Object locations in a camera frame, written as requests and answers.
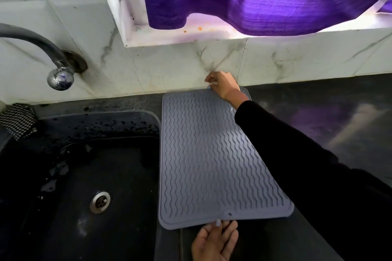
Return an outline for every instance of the black and white checkered towel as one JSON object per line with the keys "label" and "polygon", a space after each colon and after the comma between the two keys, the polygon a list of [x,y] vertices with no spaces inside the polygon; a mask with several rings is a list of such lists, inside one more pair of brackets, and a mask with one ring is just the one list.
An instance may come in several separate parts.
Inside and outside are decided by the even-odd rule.
{"label": "black and white checkered towel", "polygon": [[37,118],[28,104],[14,103],[0,114],[0,124],[16,139],[23,139],[37,132]]}

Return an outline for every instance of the silicone drying mat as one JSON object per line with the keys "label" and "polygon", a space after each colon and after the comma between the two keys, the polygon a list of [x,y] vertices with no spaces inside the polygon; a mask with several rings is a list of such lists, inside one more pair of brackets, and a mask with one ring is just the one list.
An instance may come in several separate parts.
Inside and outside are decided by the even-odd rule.
{"label": "silicone drying mat", "polygon": [[158,217],[164,228],[293,212],[234,114],[208,89],[163,96]]}

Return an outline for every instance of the metal faucet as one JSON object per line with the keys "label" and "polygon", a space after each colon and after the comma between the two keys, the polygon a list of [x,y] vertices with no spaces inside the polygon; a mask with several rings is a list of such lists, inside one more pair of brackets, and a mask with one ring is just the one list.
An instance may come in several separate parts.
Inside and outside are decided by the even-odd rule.
{"label": "metal faucet", "polygon": [[46,79],[55,90],[67,90],[74,82],[74,73],[82,73],[87,69],[86,60],[79,54],[62,51],[47,38],[25,28],[0,23],[0,37],[21,39],[40,47],[57,66]]}

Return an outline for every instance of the sink drain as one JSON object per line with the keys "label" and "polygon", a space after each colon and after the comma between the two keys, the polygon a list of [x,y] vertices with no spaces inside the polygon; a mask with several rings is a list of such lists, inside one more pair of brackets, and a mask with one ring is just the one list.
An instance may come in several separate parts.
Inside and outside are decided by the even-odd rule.
{"label": "sink drain", "polygon": [[108,192],[100,191],[94,195],[90,202],[90,210],[94,214],[103,213],[110,203],[110,195]]}

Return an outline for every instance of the black sleeve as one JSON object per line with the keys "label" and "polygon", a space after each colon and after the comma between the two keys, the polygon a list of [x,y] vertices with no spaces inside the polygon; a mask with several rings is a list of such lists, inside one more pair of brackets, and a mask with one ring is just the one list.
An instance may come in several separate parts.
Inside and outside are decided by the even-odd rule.
{"label": "black sleeve", "polygon": [[392,189],[350,169],[312,139],[253,101],[235,115],[272,176],[309,223],[345,260],[389,249]]}

